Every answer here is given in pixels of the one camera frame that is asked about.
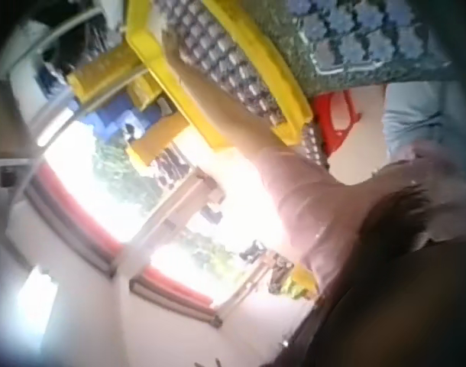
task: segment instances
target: pink shirt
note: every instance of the pink shirt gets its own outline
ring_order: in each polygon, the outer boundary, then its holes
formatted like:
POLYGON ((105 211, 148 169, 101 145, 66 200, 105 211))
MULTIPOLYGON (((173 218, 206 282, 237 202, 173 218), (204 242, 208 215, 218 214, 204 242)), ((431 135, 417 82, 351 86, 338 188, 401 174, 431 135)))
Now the pink shirt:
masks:
POLYGON ((466 182, 445 153, 421 142, 402 149, 393 161, 352 186, 290 148, 265 149, 254 162, 291 247, 315 273, 322 294, 340 274, 369 210, 389 193, 421 185, 432 205, 447 208, 432 219, 429 237, 466 236, 466 182))

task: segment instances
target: hair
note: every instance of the hair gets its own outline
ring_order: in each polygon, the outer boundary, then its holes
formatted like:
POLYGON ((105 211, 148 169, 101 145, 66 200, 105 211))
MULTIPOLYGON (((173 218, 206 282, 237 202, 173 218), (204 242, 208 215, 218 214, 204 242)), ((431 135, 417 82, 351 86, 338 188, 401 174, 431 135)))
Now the hair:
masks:
MULTIPOLYGON (((367 214, 359 229, 357 251, 348 265, 348 278, 365 278, 382 265, 411 251, 426 230, 431 211, 426 193, 418 186, 387 195, 367 214)), ((323 318, 320 307, 313 308, 301 322, 277 357, 261 367, 313 366, 312 341, 323 318)))

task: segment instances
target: yellow object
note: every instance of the yellow object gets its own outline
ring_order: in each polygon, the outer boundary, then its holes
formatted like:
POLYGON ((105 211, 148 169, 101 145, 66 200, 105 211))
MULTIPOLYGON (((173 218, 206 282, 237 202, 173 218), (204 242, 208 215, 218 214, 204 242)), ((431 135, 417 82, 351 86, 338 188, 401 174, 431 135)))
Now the yellow object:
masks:
POLYGON ((160 85, 150 74, 135 78, 126 87, 131 101, 140 110, 146 109, 162 93, 160 85))
POLYGON ((136 53, 123 42, 71 73, 66 80, 80 102, 85 103, 140 63, 136 53))
POLYGON ((315 276, 302 265, 295 265, 291 271, 290 277, 296 284, 307 289, 309 293, 318 293, 318 282, 315 276))
MULTIPOLYGON (((273 128, 275 133, 288 145, 299 144, 301 128, 305 122, 311 121, 312 111, 282 57, 237 2, 202 2, 247 55, 286 117, 285 123, 273 128)), ((159 42, 147 29, 150 10, 149 0, 133 0, 128 3, 126 39, 129 45, 147 65, 177 108, 199 130, 209 146, 215 150, 227 148, 229 144, 207 122, 175 75, 170 72, 159 42)))
POLYGON ((180 113, 161 118, 127 148, 131 163, 140 172, 189 124, 180 113))

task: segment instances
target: wall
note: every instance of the wall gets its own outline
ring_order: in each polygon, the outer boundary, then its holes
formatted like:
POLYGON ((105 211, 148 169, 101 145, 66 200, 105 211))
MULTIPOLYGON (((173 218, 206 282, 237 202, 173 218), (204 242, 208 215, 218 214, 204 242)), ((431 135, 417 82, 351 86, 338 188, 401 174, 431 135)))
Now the wall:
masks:
POLYGON ((16 206, 9 235, 59 284, 44 350, 75 367, 193 365, 254 367, 272 358, 308 304, 262 292, 249 296, 220 330, 161 309, 109 281, 77 257, 27 202, 16 206))

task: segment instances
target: light blue jeans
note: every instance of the light blue jeans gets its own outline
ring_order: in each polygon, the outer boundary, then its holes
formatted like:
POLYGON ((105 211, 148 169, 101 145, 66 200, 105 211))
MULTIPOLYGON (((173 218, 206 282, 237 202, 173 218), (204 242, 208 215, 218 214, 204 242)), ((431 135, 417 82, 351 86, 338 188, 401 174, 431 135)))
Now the light blue jeans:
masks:
POLYGON ((466 175, 466 102, 458 82, 388 85, 383 132, 390 157, 414 141, 435 141, 466 175))

